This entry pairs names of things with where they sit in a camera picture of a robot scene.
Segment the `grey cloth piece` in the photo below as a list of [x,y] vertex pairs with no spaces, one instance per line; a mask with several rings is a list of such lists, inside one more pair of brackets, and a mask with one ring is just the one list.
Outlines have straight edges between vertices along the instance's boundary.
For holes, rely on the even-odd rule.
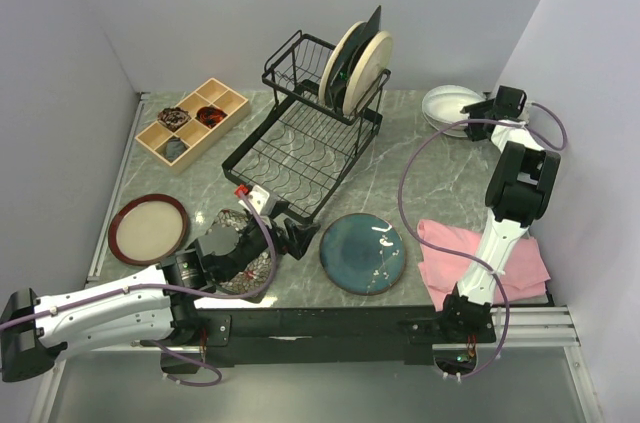
[[163,150],[163,157],[166,161],[172,163],[185,153],[187,149],[188,146],[179,137],[171,137]]

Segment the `beige front plate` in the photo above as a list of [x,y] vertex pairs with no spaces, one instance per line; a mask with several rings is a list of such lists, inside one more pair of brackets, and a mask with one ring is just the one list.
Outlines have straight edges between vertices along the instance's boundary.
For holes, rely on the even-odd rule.
[[346,87],[342,111],[351,117],[364,105],[371,86],[387,69],[393,51],[393,38],[388,31],[380,31],[365,47]]

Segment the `pink cloth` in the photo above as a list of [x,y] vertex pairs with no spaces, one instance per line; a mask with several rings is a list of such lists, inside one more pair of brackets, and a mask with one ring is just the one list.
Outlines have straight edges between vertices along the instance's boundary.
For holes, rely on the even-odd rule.
[[[436,246],[473,254],[481,235],[471,230],[447,226],[433,220],[422,219],[417,225],[418,235]],[[470,262],[455,255],[420,246],[423,261],[418,264],[422,280],[437,311],[443,309],[444,300],[457,281],[462,278]],[[516,244],[505,267],[501,282],[510,301],[542,296],[550,275],[541,258],[535,238],[522,238]]]

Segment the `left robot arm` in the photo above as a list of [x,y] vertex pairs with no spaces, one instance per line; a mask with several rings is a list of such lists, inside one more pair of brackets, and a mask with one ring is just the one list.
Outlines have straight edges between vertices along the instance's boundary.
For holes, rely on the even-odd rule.
[[1,315],[1,378],[31,379],[58,360],[126,342],[192,343],[207,327],[196,299],[260,295],[279,257],[300,259],[318,229],[224,210],[184,250],[129,277],[64,295],[17,291]]

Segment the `cream round plate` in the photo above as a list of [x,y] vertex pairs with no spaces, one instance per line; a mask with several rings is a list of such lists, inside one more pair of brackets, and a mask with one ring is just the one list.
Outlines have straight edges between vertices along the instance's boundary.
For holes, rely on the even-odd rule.
[[468,117],[461,109],[468,104],[485,100],[475,91],[458,85],[441,85],[426,93],[421,110],[426,110],[435,118],[452,124]]

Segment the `white fluted plate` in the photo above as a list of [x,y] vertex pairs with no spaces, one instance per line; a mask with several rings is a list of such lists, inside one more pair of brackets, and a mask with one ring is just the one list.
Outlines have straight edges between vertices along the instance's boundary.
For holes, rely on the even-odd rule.
[[450,137],[454,137],[454,138],[461,138],[461,139],[466,139],[467,135],[465,133],[465,126],[456,126],[453,127],[451,129],[447,129],[447,126],[449,125],[449,122],[447,121],[441,121],[437,118],[435,118],[433,115],[431,115],[430,113],[428,113],[426,110],[422,111],[423,117],[426,120],[426,122],[432,127],[434,128],[436,131],[443,131],[443,134],[446,136],[450,136]]

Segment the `black square floral plate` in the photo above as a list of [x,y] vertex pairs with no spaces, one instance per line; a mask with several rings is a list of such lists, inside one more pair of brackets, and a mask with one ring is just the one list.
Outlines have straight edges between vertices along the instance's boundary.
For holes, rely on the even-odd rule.
[[268,282],[274,279],[271,274],[275,260],[264,251],[251,263],[234,261],[239,212],[246,211],[220,210],[206,230],[203,268],[205,274],[223,293],[240,295],[246,301],[259,303],[266,296]]

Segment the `brown beaded bundle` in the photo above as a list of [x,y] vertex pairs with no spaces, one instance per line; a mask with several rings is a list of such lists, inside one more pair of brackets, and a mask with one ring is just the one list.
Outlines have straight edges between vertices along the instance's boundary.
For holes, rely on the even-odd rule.
[[158,123],[171,132],[176,132],[191,120],[188,111],[180,107],[163,108],[156,117]]

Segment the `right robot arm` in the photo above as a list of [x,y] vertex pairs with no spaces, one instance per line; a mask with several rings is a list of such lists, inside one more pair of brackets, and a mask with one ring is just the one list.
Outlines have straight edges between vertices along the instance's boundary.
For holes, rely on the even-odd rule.
[[491,308],[500,279],[518,241],[542,218],[551,199],[561,156],[532,136],[522,118],[526,92],[508,86],[481,103],[463,108],[471,117],[471,140],[490,140],[500,158],[485,194],[487,220],[464,276],[443,303],[440,333],[451,343],[493,338]]

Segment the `round red rimmed plate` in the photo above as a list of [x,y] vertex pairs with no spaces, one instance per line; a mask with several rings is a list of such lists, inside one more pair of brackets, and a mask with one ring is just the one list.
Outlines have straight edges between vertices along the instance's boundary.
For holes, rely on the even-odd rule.
[[177,251],[188,231],[188,215],[176,198],[147,194],[128,202],[112,218],[108,246],[119,261],[144,267]]

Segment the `wooden compartment tray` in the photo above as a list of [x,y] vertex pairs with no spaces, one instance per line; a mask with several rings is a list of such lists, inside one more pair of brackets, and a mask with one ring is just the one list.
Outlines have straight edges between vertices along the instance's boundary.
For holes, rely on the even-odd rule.
[[[191,120],[171,132],[155,118],[136,135],[136,141],[174,175],[182,173],[251,112],[246,97],[215,78],[206,80],[172,107],[188,111]],[[187,151],[172,163],[163,157],[171,137],[179,137],[188,146]]]

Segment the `teal brown rimmed plate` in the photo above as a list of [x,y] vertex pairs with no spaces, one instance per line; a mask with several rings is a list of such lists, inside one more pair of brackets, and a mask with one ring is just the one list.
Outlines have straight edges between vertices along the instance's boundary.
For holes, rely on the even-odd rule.
[[373,296],[393,287],[406,268],[406,248],[399,232],[384,219],[353,213],[325,230],[319,259],[329,280],[354,295]]

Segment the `black base bar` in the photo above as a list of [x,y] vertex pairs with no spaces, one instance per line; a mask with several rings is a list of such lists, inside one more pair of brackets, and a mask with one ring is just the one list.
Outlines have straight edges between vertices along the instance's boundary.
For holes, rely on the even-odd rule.
[[196,346],[205,338],[206,361],[222,368],[258,364],[402,361],[433,363],[437,344],[494,343],[485,320],[474,336],[443,330],[433,306],[197,309],[167,340]]

